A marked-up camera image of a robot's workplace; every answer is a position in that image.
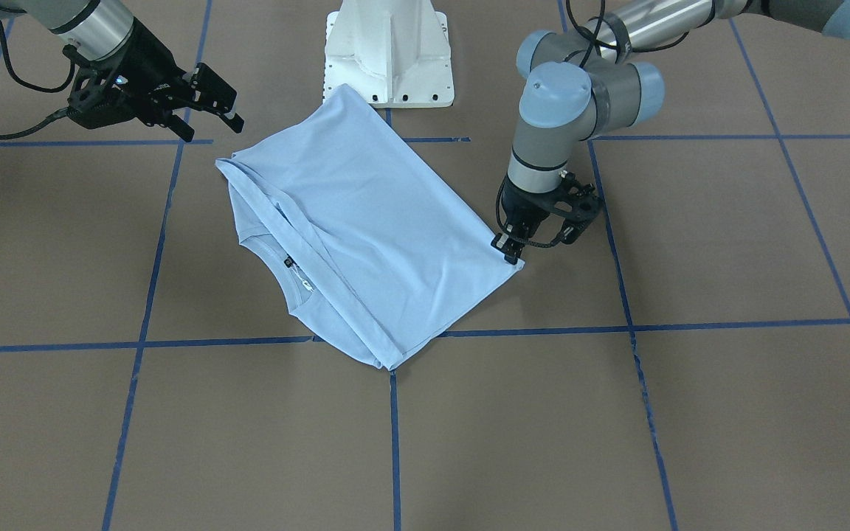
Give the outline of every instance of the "light blue shirt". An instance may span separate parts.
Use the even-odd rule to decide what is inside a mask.
[[[288,312],[363,363],[395,369],[523,268],[347,85],[215,165]]]

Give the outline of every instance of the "folded cloth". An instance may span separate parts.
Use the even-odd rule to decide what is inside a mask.
[[[347,85],[215,165],[288,312],[363,363],[395,369],[523,268]]]

